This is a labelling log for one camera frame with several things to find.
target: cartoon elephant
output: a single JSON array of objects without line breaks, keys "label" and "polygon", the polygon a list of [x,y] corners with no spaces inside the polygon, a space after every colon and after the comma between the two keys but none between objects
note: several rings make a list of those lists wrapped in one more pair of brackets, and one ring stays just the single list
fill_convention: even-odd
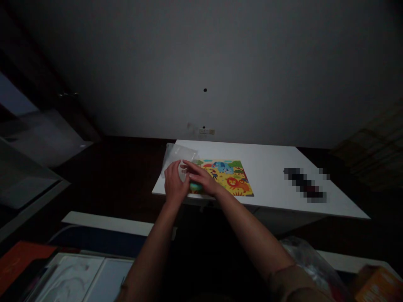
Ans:
[{"label": "cartoon elephant", "polygon": [[234,173],[234,168],[230,167],[227,163],[222,162],[222,161],[216,161],[213,163],[213,168],[217,168],[218,172],[220,173],[226,173],[226,174],[233,174]]}]

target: person's left hand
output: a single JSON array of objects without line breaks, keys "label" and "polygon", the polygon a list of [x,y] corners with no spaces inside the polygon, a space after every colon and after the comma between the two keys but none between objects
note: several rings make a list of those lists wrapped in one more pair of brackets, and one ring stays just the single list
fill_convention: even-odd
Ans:
[{"label": "person's left hand", "polygon": [[180,160],[174,161],[165,170],[165,194],[167,203],[179,206],[189,191],[189,173],[184,182],[179,178],[178,167]]}]

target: person's right hand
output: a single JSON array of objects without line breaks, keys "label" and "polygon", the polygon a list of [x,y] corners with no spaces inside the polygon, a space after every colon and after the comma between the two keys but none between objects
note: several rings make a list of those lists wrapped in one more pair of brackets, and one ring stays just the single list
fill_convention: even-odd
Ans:
[{"label": "person's right hand", "polygon": [[181,165],[181,168],[187,168],[190,180],[201,184],[207,194],[215,196],[218,191],[222,189],[220,184],[216,182],[206,170],[190,161],[183,160],[183,162],[187,165],[187,167]]}]

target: cardboard box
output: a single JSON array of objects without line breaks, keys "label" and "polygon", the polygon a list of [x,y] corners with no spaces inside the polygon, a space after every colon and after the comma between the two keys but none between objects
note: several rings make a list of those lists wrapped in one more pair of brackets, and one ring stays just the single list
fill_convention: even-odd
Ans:
[{"label": "cardboard box", "polygon": [[365,266],[351,283],[357,302],[403,301],[403,282],[381,266]]}]

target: clear plastic bag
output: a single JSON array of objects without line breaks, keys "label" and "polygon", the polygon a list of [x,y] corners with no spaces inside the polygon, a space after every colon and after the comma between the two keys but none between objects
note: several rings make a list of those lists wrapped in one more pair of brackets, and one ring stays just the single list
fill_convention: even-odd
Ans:
[{"label": "clear plastic bag", "polygon": [[329,292],[335,301],[353,301],[335,269],[308,242],[294,236],[280,242],[296,264],[312,277],[319,288]]},{"label": "clear plastic bag", "polygon": [[[184,159],[187,161],[194,161],[199,159],[199,155],[197,154],[196,150],[173,144],[167,143],[167,149],[165,150],[164,161],[162,163],[162,170],[161,170],[161,177],[165,178],[164,171],[168,166],[173,163],[174,161]],[[178,168],[179,177],[182,181],[184,181],[185,174],[182,173],[182,169]]]}]

